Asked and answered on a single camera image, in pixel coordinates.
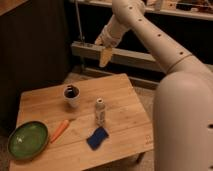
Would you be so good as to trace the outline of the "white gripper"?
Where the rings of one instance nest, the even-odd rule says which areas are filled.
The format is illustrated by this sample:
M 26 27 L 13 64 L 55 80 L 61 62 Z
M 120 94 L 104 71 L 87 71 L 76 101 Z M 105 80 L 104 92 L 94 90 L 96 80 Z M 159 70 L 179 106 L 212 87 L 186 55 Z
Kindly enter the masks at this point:
M 112 37 L 107 30 L 107 26 L 104 26 L 101 33 L 95 40 L 96 45 L 102 45 L 106 47 L 103 48 L 100 53 L 100 61 L 99 61 L 100 67 L 105 67 L 108 64 L 108 62 L 111 60 L 113 56 L 113 50 L 111 48 L 115 48 L 116 46 L 119 45 L 120 42 L 121 38 Z

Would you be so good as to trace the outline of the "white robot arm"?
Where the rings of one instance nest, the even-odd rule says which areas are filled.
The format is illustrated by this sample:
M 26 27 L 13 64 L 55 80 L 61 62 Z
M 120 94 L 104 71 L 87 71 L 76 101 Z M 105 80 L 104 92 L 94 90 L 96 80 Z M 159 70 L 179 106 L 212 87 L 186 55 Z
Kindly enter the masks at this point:
M 213 171 L 213 71 L 145 18 L 142 0 L 112 0 L 96 39 L 116 47 L 133 31 L 165 77 L 153 101 L 155 171 Z

